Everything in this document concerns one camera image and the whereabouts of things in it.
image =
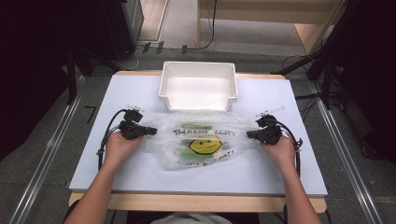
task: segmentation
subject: person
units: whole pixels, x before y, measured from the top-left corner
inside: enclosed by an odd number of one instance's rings
[[[66,215],[64,223],[105,223],[107,205],[110,200],[110,193],[117,171],[122,163],[129,157],[134,148],[136,148],[144,137],[138,137],[133,140],[126,140],[121,133],[113,133],[109,136],[106,143],[105,162],[92,181],[90,187],[84,196],[78,201],[70,214]],[[285,196],[287,200],[287,220],[289,223],[320,223],[317,213],[304,191],[303,185],[294,166],[295,153],[293,143],[288,137],[281,136],[279,142],[274,145],[265,145],[260,143],[279,169],[284,181]],[[163,221],[154,223],[182,223],[180,220],[187,218],[186,223],[232,223],[228,219],[216,216],[214,214],[196,214],[182,216],[176,213],[173,217],[163,218]],[[191,222],[192,218],[198,218],[201,222]]]

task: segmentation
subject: white plastic bin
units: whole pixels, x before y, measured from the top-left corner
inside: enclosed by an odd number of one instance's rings
[[[227,111],[238,98],[233,63],[165,62],[159,92],[169,110]]]

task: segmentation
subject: table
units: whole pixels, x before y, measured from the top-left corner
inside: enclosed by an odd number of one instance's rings
[[[306,54],[320,44],[344,10],[346,0],[218,0],[216,20],[295,23]],[[201,19],[212,19],[214,0],[198,1],[197,46],[201,42]]]
[[[118,72],[117,76],[160,76],[160,72]],[[237,74],[238,78],[284,79],[278,75]],[[84,190],[73,190],[69,203],[82,197]],[[318,213],[326,209],[323,196],[310,196]],[[114,210],[189,211],[189,212],[280,212],[283,196],[231,193],[125,192],[113,191],[108,208]]]

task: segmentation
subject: hand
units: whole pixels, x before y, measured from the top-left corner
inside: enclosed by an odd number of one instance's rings
[[[271,160],[282,174],[289,172],[290,169],[295,170],[294,145],[288,137],[282,135],[276,145],[260,143],[260,147],[268,152]]]
[[[121,132],[112,133],[106,143],[106,158],[105,164],[110,164],[116,168],[129,157],[131,152],[137,147],[144,137],[140,136],[133,140],[125,139]]]

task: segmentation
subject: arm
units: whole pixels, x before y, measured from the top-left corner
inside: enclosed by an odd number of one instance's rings
[[[142,140],[143,137],[126,140],[121,133],[113,133],[109,136],[102,168],[64,223],[105,223],[116,173]]]
[[[282,174],[289,223],[321,223],[295,169],[295,152],[292,141],[281,136],[274,146],[260,143]]]

